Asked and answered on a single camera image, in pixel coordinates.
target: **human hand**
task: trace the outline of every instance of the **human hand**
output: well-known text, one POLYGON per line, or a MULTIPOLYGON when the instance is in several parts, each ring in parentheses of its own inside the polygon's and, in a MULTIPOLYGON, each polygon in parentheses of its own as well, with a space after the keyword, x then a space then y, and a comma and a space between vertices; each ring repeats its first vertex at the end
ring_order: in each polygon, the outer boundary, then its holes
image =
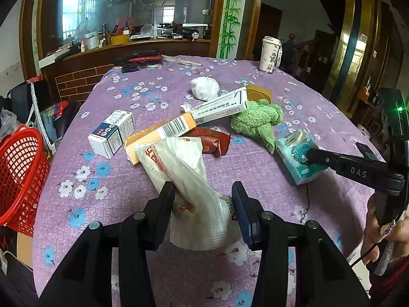
MULTIPOLYGON (((389 224, 380 227, 376 219, 376 201, 375 195, 372 195, 368 200, 367 223, 363 232, 363 244, 361 255, 366 253, 371 246, 378 241, 389 224)), ((409 213, 406 212, 406 218, 398 221, 396 226, 385 237, 388 241, 397 242, 393 249, 393 255, 390 262, 396 261, 402 257, 409 255, 409 213)), ((380 255, 379 248, 376 246, 366 257, 363 258, 363 264, 367 265, 370 261, 375 262, 380 255)))

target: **brick pattern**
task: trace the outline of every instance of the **brick pattern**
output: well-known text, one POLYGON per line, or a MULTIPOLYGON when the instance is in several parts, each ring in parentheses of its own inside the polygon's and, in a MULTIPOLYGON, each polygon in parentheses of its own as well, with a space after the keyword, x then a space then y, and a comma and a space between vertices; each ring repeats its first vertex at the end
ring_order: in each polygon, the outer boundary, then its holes
POLYGON ((94 86, 113 66, 113 64, 108 64, 106 66, 79 70, 74 73, 56 77, 55 82, 61 100, 72 99, 83 104, 85 100, 87 100, 94 86))

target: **red basket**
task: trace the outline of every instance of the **red basket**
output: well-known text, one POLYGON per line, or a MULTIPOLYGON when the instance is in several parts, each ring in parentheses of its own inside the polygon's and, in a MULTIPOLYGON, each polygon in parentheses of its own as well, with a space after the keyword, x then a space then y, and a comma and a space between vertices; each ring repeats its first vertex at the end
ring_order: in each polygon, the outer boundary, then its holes
POLYGON ((0 147, 0 225, 33 236, 49 168, 42 135, 36 129, 17 131, 0 147))

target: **red sleeve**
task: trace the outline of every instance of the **red sleeve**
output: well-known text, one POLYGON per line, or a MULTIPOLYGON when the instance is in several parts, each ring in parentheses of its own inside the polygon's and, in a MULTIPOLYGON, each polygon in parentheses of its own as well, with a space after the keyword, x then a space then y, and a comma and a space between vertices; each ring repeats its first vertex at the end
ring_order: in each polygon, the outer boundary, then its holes
POLYGON ((391 292, 399 276, 407 268, 409 268, 409 257, 407 257, 399 266, 396 266, 391 272, 388 272, 383 276, 369 275, 369 281, 372 284, 372 287, 369 290, 369 295, 371 296, 373 307, 381 305, 391 292))

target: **purple tablecloth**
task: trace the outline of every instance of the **purple tablecloth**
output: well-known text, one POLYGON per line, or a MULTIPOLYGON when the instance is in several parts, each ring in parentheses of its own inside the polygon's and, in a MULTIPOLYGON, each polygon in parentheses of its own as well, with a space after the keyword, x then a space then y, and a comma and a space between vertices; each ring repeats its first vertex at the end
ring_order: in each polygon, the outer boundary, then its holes
MULTIPOLYGON (((187 68, 164 62, 162 68, 121 74, 112 69, 96 85, 69 127, 52 162, 42 192, 34 228, 33 268, 40 294, 48 279, 91 221, 104 225, 123 221, 157 196, 142 165, 132 166, 120 148, 111 160, 94 156, 87 136, 115 109, 134 114, 136 130, 176 115, 187 101, 199 103, 190 90, 191 79, 208 75, 220 90, 257 84, 273 91, 273 102, 283 107, 283 123, 274 127, 277 138, 302 128, 327 150, 360 156, 355 142, 368 144, 353 124, 330 102, 280 70, 259 73, 257 63, 188 57, 203 66, 187 68)), ((256 141, 232 132, 230 118, 208 127, 232 134, 226 156, 203 155, 210 186, 230 195, 234 181, 243 182, 250 197, 286 221, 317 220, 347 257, 357 247, 365 226, 372 190, 327 170, 316 180, 296 186, 277 154, 271 156, 256 141)), ((114 250, 112 296, 119 306, 118 251, 114 250)), ((149 270, 157 306, 250 307, 260 253, 242 240, 222 250, 183 250, 168 238, 149 253, 149 270)), ((294 304, 295 254, 290 250, 288 306, 294 304)))

